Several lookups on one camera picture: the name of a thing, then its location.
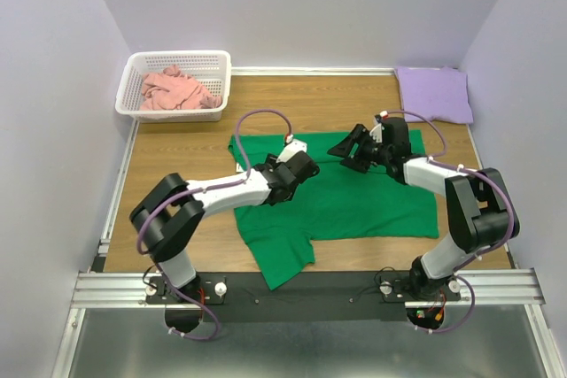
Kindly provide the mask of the green t-shirt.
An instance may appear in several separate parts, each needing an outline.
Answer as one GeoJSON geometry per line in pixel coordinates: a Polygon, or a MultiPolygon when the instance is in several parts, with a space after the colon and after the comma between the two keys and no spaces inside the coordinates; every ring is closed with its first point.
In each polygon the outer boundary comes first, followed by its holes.
{"type": "Polygon", "coordinates": [[[315,262],[314,241],[439,237],[434,195],[399,184],[381,166],[365,174],[342,166],[327,151],[345,137],[344,132],[300,134],[319,174],[302,183],[289,202],[235,209],[238,232],[269,289],[315,262]]]}

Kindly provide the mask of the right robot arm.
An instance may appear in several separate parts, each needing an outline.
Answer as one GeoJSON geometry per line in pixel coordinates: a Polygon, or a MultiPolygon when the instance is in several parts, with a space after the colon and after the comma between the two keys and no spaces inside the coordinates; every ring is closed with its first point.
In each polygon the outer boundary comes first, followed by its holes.
{"type": "Polygon", "coordinates": [[[406,287],[415,297],[437,292],[455,272],[519,233],[519,218],[498,170],[450,166],[433,155],[413,152],[408,123],[402,117],[382,112],[373,128],[356,125],[328,152],[356,172],[382,166],[396,182],[446,199],[447,235],[416,258],[408,272],[406,287]]]}

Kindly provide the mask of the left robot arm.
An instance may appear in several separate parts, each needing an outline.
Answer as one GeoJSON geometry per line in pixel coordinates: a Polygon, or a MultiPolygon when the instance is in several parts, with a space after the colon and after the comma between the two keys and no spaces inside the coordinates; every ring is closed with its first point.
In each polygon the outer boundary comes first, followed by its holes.
{"type": "Polygon", "coordinates": [[[239,207],[290,201],[298,186],[319,172],[300,150],[285,161],[269,155],[243,173],[210,181],[169,174],[129,214],[138,233],[136,248],[150,256],[174,297],[190,302],[199,296],[200,278],[186,247],[201,220],[239,207]]]}

